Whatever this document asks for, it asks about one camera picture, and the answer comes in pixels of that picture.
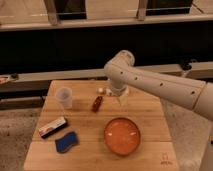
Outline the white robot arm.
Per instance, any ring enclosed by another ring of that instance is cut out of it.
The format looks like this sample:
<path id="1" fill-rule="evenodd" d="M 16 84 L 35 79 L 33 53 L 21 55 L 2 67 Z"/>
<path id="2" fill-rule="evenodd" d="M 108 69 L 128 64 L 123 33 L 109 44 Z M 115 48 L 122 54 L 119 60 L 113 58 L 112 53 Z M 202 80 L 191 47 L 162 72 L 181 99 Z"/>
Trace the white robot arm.
<path id="1" fill-rule="evenodd" d="M 213 83 L 134 67 L 135 57 L 121 50 L 104 66 L 111 91 L 121 96 L 130 85 L 199 114 L 212 122 L 199 171 L 213 171 Z"/>

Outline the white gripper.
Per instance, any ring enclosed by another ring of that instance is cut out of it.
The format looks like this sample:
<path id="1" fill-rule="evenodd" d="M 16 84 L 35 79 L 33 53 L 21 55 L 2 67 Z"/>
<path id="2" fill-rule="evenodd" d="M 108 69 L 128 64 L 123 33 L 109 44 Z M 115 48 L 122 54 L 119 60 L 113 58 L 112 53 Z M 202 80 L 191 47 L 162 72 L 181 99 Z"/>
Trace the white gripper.
<path id="1" fill-rule="evenodd" d="M 123 86 L 122 88 L 115 88 L 112 84 L 110 84 L 110 90 L 115 96 L 118 97 L 118 102 L 121 106 L 125 105 L 128 100 L 129 88 L 128 86 Z"/>

